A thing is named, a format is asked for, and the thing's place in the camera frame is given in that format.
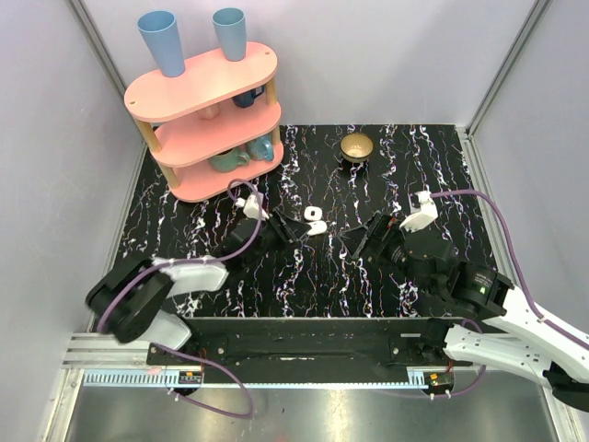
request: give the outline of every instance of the white bracket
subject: white bracket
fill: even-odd
[[[435,218],[438,217],[438,209],[435,207],[435,203],[431,197],[431,193],[427,191],[415,193],[419,198],[420,208],[411,213],[401,223],[401,228],[408,230],[409,232],[415,232],[428,227]]]
[[[542,372],[550,368],[552,361],[517,339],[489,337],[454,325],[448,330],[445,342],[445,353],[455,361],[492,366],[549,387]]]

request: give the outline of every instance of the metal floor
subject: metal floor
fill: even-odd
[[[472,372],[458,373],[458,387],[473,378]],[[402,394],[418,392],[405,391]],[[245,401],[238,390],[201,390],[194,396],[229,410],[245,411]],[[82,388],[67,440],[558,440],[538,387],[503,372],[487,373],[475,390],[450,401],[405,399],[371,390],[255,390],[253,396],[256,417],[252,421],[240,421],[206,412],[185,402],[174,402],[163,390]]]

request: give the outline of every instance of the white object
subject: white object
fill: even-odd
[[[486,324],[505,330],[530,343],[541,354],[556,362],[567,374],[578,382],[589,383],[589,351],[583,349],[569,338],[553,330],[529,309],[521,288],[515,287],[507,292],[502,304],[507,310],[504,316],[484,320]],[[564,320],[544,310],[537,304],[546,320],[551,320],[573,336],[589,342],[589,335],[575,329]]]
[[[205,260],[211,260],[212,256],[203,256]],[[170,262],[164,258],[154,258],[153,265]],[[160,270],[166,273],[174,281],[167,297],[174,297],[183,293],[219,290],[229,273],[220,262],[204,264],[183,264],[172,265]],[[170,315],[159,310],[149,328],[139,338],[142,341],[151,343],[162,343],[163,345],[179,349],[191,337],[191,329],[176,315]]]
[[[236,206],[243,207],[243,213],[248,218],[258,219],[260,208],[258,206],[258,198],[256,198],[254,193],[252,193],[247,200],[237,198]],[[261,217],[262,219],[268,219],[268,213],[263,208],[261,209]]]
[[[203,256],[202,258],[205,260],[213,259],[212,256]],[[152,260],[154,265],[169,261],[164,258],[154,258]],[[167,297],[202,290],[207,292],[219,290],[229,275],[225,266],[220,262],[172,265],[161,269],[160,272],[168,274],[174,280],[174,285],[170,288]]]
[[[140,341],[161,343],[173,350],[178,350],[192,336],[192,331],[176,315],[159,310],[149,328],[139,338]]]
[[[318,221],[323,216],[323,211],[318,207],[310,205],[305,207],[304,217],[307,221]]]
[[[308,224],[311,226],[311,230],[307,232],[309,237],[325,233],[328,230],[328,225],[325,221],[313,221],[312,223]]]
[[[548,381],[542,371],[554,361],[573,379],[589,383],[589,351],[551,329],[529,309],[524,292],[510,289],[502,303],[504,316],[483,322],[509,332],[505,337],[488,337],[459,326],[448,330],[445,353],[457,361],[470,361],[500,368],[542,386]],[[537,306],[545,319],[589,342],[589,335]]]
[[[417,192],[420,208],[401,223],[401,228],[415,232],[429,226],[438,217],[438,209],[433,203],[432,194],[427,191]]]

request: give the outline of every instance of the gold bowl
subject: gold bowl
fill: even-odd
[[[362,163],[372,154],[373,143],[364,134],[349,134],[340,143],[341,156],[352,163]]]

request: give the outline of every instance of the cylindrical container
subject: cylindrical container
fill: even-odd
[[[223,55],[230,62],[246,57],[246,17],[241,9],[226,7],[213,14],[214,31]]]
[[[137,27],[163,76],[181,76],[186,70],[176,17],[169,11],[148,12]]]

